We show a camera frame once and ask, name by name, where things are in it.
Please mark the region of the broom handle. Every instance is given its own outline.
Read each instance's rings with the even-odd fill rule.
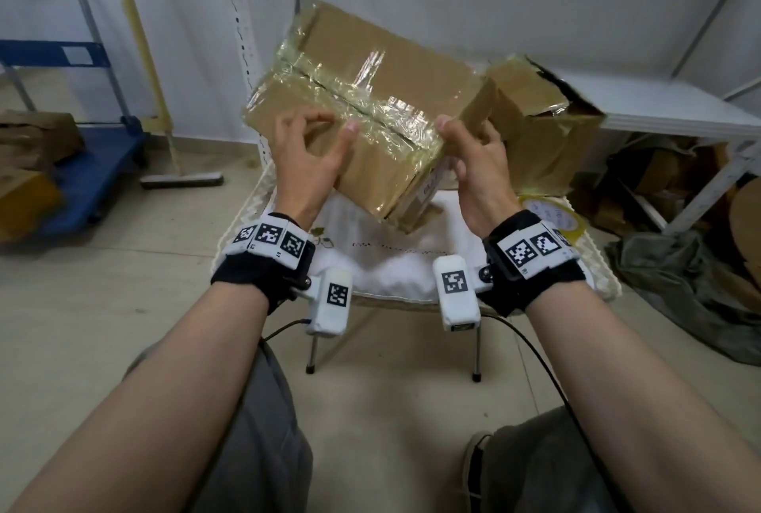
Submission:
[[[156,65],[153,62],[151,49],[148,47],[147,37],[145,36],[145,30],[140,21],[138,7],[135,4],[135,0],[121,1],[122,9],[129,22],[129,28],[132,29],[132,36],[135,37],[135,43],[137,44],[138,52],[140,53],[140,60],[142,61],[143,69],[147,73],[147,79],[151,85],[151,92],[153,92],[153,98],[158,108],[158,126],[166,135],[166,142],[169,145],[169,154],[172,157],[174,170],[179,176],[183,176],[183,165],[180,162],[180,155],[174,147],[174,139],[172,138],[172,117],[169,116],[169,110],[166,108],[164,92],[161,90],[161,83],[158,80]]]

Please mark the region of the chair leg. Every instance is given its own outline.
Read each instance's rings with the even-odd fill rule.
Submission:
[[[309,353],[309,364],[307,365],[307,374],[314,373],[314,361],[317,357],[317,335],[312,335],[312,349]]]
[[[476,328],[476,355],[475,360],[473,361],[473,374],[472,374],[472,380],[473,383],[480,383],[481,382],[481,323],[479,323],[478,328]]]

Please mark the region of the forearm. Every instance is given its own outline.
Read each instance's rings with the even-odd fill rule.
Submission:
[[[597,453],[642,511],[761,510],[761,463],[583,282],[526,310]]]
[[[12,511],[181,509],[235,410],[266,312],[256,287],[215,283]]]

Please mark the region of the hand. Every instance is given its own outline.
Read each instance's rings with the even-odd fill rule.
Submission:
[[[457,119],[440,116],[436,127],[445,141],[454,145],[454,173],[460,183],[460,210],[473,234],[488,237],[503,220],[521,211],[510,185],[508,157],[499,133],[487,120],[489,142],[479,143]]]
[[[275,212],[282,212],[309,232],[338,177],[346,154],[357,138],[358,126],[349,121],[338,133],[323,157],[307,152],[304,133],[307,124],[331,122],[336,116],[325,109],[299,108],[275,119],[272,160],[278,173]]]

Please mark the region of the gray cloth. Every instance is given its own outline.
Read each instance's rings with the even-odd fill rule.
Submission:
[[[301,513],[311,477],[312,451],[296,422],[288,382],[262,341],[233,419],[185,511]]]
[[[697,231],[627,235],[606,252],[616,273],[671,321],[734,361],[761,365],[761,317],[718,286],[718,261]]]
[[[483,513],[613,513],[616,510],[565,407],[502,427],[486,444]]]

